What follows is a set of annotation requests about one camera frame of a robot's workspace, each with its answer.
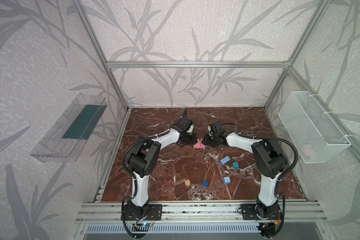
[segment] black mounting plate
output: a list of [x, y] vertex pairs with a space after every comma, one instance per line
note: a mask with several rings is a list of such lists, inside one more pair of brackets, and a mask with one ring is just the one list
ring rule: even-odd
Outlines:
[[[136, 215], [134, 212], [132, 212], [132, 214], [128, 214], [128, 212], [130, 212], [129, 207], [127, 204], [124, 205], [124, 214], [121, 216], [121, 219], [125, 219], [126, 221], [136, 221], [139, 216]], [[155, 220], [155, 215], [156, 215], [156, 221], [161, 220], [161, 214], [162, 214], [162, 210], [163, 210], [163, 205], [162, 204], [148, 204], [148, 212], [151, 212], [147, 215], [147, 217], [144, 219], [146, 221], [149, 220]]]
[[[256, 215], [256, 204], [240, 204], [241, 214], [243, 215], [243, 220], [263, 220]], [[277, 210], [281, 214], [280, 206], [277, 205]], [[272, 212], [272, 220], [277, 220], [279, 215], [275, 212]]]

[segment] red marble tabletop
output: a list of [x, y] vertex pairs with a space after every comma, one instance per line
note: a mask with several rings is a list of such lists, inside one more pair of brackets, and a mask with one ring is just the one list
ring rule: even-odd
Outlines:
[[[104, 191], [103, 202], [118, 202], [132, 192], [131, 177], [121, 167], [121, 156], [136, 138], [162, 132], [170, 123], [176, 122], [183, 108], [134, 108], [129, 117], [120, 148]], [[209, 124], [234, 122], [238, 130], [250, 136], [275, 136], [263, 108], [188, 108], [188, 118], [194, 123], [198, 139], [207, 133]], [[233, 126], [225, 125], [226, 130]], [[222, 165], [220, 160], [229, 156], [231, 160]], [[238, 162], [239, 169], [232, 163]], [[229, 176], [231, 183], [223, 178]], [[184, 182], [189, 179], [191, 185]], [[195, 149], [176, 144], [160, 151], [155, 170], [150, 176], [149, 198], [158, 200], [250, 200], [256, 199], [260, 191], [260, 172], [256, 169], [253, 154], [239, 148], [220, 146]], [[293, 173], [287, 174], [279, 185], [288, 199], [304, 199], [304, 195]]]

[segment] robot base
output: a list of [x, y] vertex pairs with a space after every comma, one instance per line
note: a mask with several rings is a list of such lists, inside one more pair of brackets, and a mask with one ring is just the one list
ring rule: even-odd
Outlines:
[[[241, 204], [240, 210], [243, 215], [243, 220], [277, 220], [279, 218], [279, 215], [275, 212], [271, 212], [268, 218], [260, 218], [258, 216], [258, 211], [256, 210], [257, 204]], [[274, 211], [277, 211], [281, 214], [281, 210], [279, 205], [276, 205], [276, 208]]]
[[[148, 204], [148, 211], [149, 214], [144, 220], [161, 220], [161, 213], [162, 213], [163, 205], [162, 204]], [[121, 216], [121, 219], [125, 219], [125, 221], [136, 221], [137, 219], [141, 219], [144, 216], [140, 216], [139, 214], [135, 213], [128, 204], [124, 205], [124, 214]]]

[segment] light blue cube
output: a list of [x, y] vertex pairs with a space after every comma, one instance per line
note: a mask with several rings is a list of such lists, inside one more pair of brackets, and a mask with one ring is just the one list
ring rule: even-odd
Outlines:
[[221, 164], [226, 164], [227, 162], [229, 162], [231, 159], [229, 158], [229, 156], [224, 157], [223, 159], [220, 160]]
[[229, 177], [224, 177], [225, 184], [231, 183], [231, 179]]

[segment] wallpaper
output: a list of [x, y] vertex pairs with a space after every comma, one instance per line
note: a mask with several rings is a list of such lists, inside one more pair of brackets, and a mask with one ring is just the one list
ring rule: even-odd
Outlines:
[[[360, 1], [333, 0], [293, 67], [360, 141]], [[290, 91], [301, 89], [288, 77], [267, 109], [276, 134], [287, 139], [277, 113]], [[352, 153], [321, 164], [299, 161], [295, 172], [337, 238], [360, 240], [360, 164]]]
[[280, 68], [123, 68], [113, 71], [131, 106], [264, 106]]
[[[83, 0], [108, 61], [285, 61], [319, 0]], [[131, 106], [263, 106], [280, 69], [113, 69]]]
[[[78, 93], [108, 107], [74, 163], [29, 154]], [[66, 239], [125, 114], [69, 1], [0, 1], [0, 239]]]

